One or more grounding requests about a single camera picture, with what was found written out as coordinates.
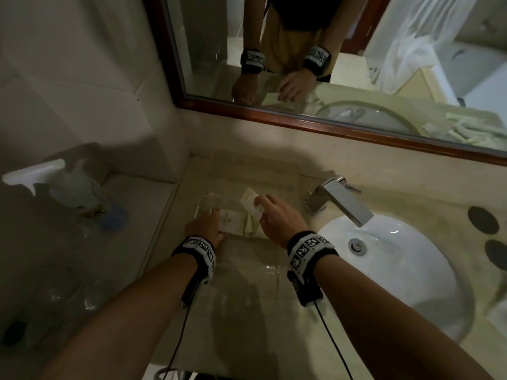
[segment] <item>white spray nozzle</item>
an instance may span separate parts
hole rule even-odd
[[[65,160],[58,159],[48,161],[38,165],[33,165],[28,168],[20,169],[18,171],[9,172],[3,175],[2,180],[7,185],[26,186],[30,192],[35,196],[34,184],[49,184],[56,174],[65,169]]]

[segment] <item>mirror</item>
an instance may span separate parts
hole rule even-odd
[[[180,107],[505,165],[507,0],[144,1]]]

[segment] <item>mirror frame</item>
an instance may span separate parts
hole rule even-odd
[[[474,160],[487,164],[507,166],[507,153],[494,149],[477,147],[476,150],[472,146],[450,143],[443,140],[413,135],[390,134],[389,132],[370,130],[345,123],[329,125],[326,124],[325,120],[316,117],[271,112],[264,109],[189,95],[186,92],[181,73],[180,59],[177,54],[167,3],[165,0],[143,0],[143,3],[164,68],[172,100],[177,108],[453,158]]]

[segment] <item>oval sink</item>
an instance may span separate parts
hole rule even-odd
[[[453,340],[461,341],[469,332],[472,292],[433,243],[408,224],[375,215],[357,228],[343,216],[327,223],[320,234],[345,261]]]
[[[399,114],[380,105],[360,101],[339,101],[328,104],[321,108],[316,116],[397,133],[419,134],[415,127]]]

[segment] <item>wire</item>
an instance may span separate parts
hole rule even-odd
[[[320,319],[322,320],[322,323],[324,324],[324,327],[326,328],[327,334],[329,335],[331,341],[333,342],[333,344],[336,348],[336,351],[338,352],[338,354],[340,356],[340,359],[342,359],[343,365],[345,365],[345,369],[347,370],[347,373],[349,374],[350,380],[354,380],[352,377],[352,374],[350,373],[350,371],[347,367],[347,363],[345,362],[345,359],[343,358],[342,353],[340,352],[338,345],[336,345],[335,340],[333,339],[333,336],[331,336],[331,332],[329,332],[329,328],[327,327],[326,322],[324,321],[324,317],[322,317],[322,313],[320,313],[320,309],[318,308],[315,300],[313,301],[313,303],[315,305],[315,308],[317,308],[318,315],[320,316]]]
[[[181,327],[180,339],[178,340],[178,344],[176,344],[176,348],[174,349],[174,353],[172,354],[171,361],[169,361],[169,365],[167,367],[161,369],[160,371],[157,371],[157,373],[155,374],[156,378],[159,380],[160,380],[160,375],[162,374],[162,372],[165,371],[164,377],[162,378],[162,380],[165,380],[165,378],[167,377],[167,374],[170,371],[174,370],[174,369],[171,369],[171,365],[172,365],[172,362],[174,361],[174,358],[176,357],[176,353],[178,352],[178,348],[180,347],[181,340],[183,339],[183,332],[185,332],[185,324],[187,324],[187,319],[189,316],[191,306],[192,306],[192,301],[190,301],[189,306],[187,308],[187,314],[185,315],[185,319],[183,320],[183,326]]]

